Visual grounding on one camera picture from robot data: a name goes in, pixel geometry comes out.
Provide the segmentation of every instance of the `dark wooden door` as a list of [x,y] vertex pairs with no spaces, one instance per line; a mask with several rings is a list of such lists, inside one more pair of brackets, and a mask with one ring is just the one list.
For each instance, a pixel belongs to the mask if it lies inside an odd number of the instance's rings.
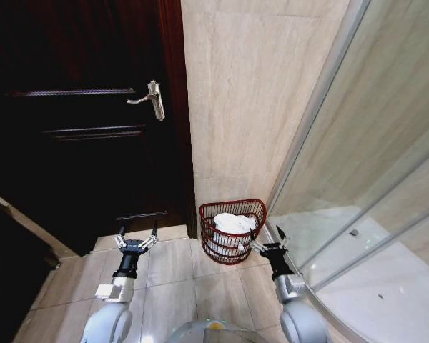
[[179,1],[0,1],[0,195],[80,254],[196,232],[183,51]]

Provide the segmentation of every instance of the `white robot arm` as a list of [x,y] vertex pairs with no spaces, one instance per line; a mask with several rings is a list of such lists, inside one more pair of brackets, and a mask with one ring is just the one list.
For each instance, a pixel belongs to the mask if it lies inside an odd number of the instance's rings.
[[129,305],[134,296],[134,283],[137,278],[137,263],[140,255],[146,253],[157,242],[157,223],[151,236],[145,241],[124,240],[124,227],[114,236],[122,260],[118,270],[113,273],[111,284],[100,284],[95,297],[109,302],[94,313],[84,327],[81,343],[122,343],[130,326],[132,313]]
[[[285,242],[285,233],[279,227],[277,229]],[[305,281],[300,275],[294,274],[287,265],[286,246],[283,243],[258,244],[252,233],[250,246],[254,252],[270,261],[277,297],[283,305],[280,323],[287,340],[290,343],[331,342],[321,314],[303,301]]]

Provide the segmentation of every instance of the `laundry basket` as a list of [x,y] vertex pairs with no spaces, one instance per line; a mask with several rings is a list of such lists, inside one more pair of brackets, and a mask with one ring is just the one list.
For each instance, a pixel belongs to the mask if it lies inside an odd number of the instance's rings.
[[220,213],[230,213],[255,218],[256,225],[252,233],[256,238],[267,216],[265,205],[259,199],[203,204],[199,213],[202,248],[211,259],[221,264],[237,264],[245,260],[251,252],[251,237],[250,233],[228,234],[216,229],[214,217]]

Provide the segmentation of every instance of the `glass door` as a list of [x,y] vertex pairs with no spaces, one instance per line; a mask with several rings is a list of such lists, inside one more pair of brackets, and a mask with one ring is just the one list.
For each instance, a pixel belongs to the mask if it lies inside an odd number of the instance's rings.
[[429,1],[370,1],[322,98],[269,227],[366,339],[429,342]]

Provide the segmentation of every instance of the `door handle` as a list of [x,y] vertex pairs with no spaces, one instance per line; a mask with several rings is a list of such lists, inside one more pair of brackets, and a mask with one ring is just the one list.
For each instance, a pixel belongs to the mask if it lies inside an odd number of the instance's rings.
[[156,119],[162,121],[165,118],[165,112],[164,105],[162,104],[162,96],[160,94],[159,84],[155,80],[152,80],[148,83],[148,90],[149,94],[145,97],[138,100],[127,100],[127,103],[131,105],[137,105],[146,100],[151,100],[154,106],[154,112],[156,112]]

